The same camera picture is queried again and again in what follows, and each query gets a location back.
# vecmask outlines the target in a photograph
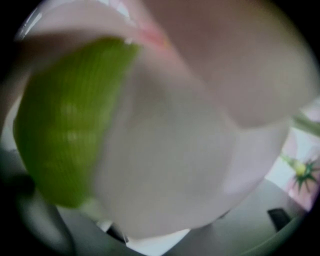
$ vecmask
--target white surface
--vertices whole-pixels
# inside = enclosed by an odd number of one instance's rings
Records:
[[[128,237],[129,242],[126,243],[126,246],[147,256],[161,256],[183,239],[189,231],[189,229],[185,229],[172,234],[145,239]]]
[[[96,225],[103,231],[103,232],[107,232],[108,229],[111,227],[112,225],[112,221],[111,220],[100,220],[96,223]]]

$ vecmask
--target white petal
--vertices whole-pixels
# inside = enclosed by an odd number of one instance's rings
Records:
[[[126,235],[212,222],[255,188],[280,153],[286,122],[240,129],[207,95],[173,57],[141,54],[94,179]]]
[[[212,98],[243,127],[292,115],[320,92],[308,45],[273,5],[142,0]]]

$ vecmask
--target green leaf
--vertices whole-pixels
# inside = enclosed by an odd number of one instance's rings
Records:
[[[313,177],[311,174],[307,175],[306,176],[306,180],[309,179],[309,180],[312,180],[313,182],[317,183],[318,184],[318,181],[316,180],[315,177]]]
[[[51,203],[78,207],[90,196],[93,164],[138,49],[120,38],[101,38],[30,78],[14,138]]]
[[[301,179],[298,179],[297,182],[298,182],[298,185],[299,185],[298,192],[300,193],[301,188],[302,188],[302,185],[303,185],[304,182],[303,182],[303,180],[301,180]]]

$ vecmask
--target black object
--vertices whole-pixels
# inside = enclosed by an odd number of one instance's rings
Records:
[[[113,237],[114,239],[120,241],[123,244],[126,244],[129,242],[128,238],[126,237],[126,235],[124,235],[121,231],[118,231],[118,229],[112,225],[107,231],[106,233]]]
[[[291,220],[282,208],[268,210],[268,214],[277,232],[282,230]]]

